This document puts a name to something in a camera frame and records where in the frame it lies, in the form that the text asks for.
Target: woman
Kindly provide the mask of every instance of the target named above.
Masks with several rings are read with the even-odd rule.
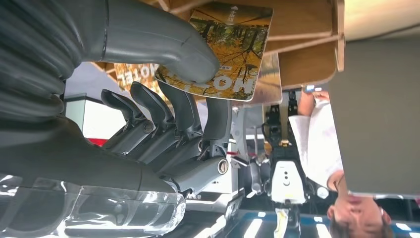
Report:
[[[328,92],[302,92],[289,121],[306,176],[338,192],[327,211],[332,237],[393,237],[391,218],[372,197],[348,194]]]

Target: person's hand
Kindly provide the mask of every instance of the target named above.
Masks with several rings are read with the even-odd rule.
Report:
[[[329,101],[329,93],[327,91],[313,92],[312,95],[321,101]]]
[[[311,116],[314,110],[315,99],[312,93],[305,93],[302,90],[301,99],[298,105],[298,114],[303,116]]]

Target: wooden panel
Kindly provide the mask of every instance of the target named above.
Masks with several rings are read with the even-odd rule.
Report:
[[[172,0],[171,12],[180,14],[209,0]],[[274,9],[268,40],[320,38],[332,35],[332,6],[326,0],[221,0]],[[188,14],[180,17],[188,19]]]
[[[336,71],[335,42],[279,54],[283,89],[326,83]]]
[[[306,47],[312,47],[327,42],[337,42],[341,37],[338,35],[319,39],[299,39],[287,41],[269,41],[265,47],[265,54],[278,54],[288,51],[295,51]]]
[[[198,6],[204,5],[207,2],[211,2],[211,1],[212,0],[171,0],[170,12],[178,15],[183,12],[189,12],[190,10]]]
[[[335,44],[335,54],[337,61],[337,70],[342,72],[344,70],[344,0],[333,1],[333,31],[335,35],[340,36]]]
[[[160,7],[164,11],[169,11],[170,9],[170,0],[157,0],[159,2]]]

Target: red stripe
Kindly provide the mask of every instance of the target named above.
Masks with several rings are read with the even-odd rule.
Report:
[[[90,140],[95,145],[99,145],[99,146],[102,146],[103,144],[105,144],[105,142],[108,141],[107,139],[95,139],[95,138],[88,138],[88,140]]]

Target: white wall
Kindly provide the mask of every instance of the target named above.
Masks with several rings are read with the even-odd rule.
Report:
[[[82,130],[86,138],[109,139],[124,125],[121,111],[86,101]]]
[[[65,114],[70,120],[74,121],[83,130],[83,119],[85,116],[85,101],[79,100],[66,103]]]

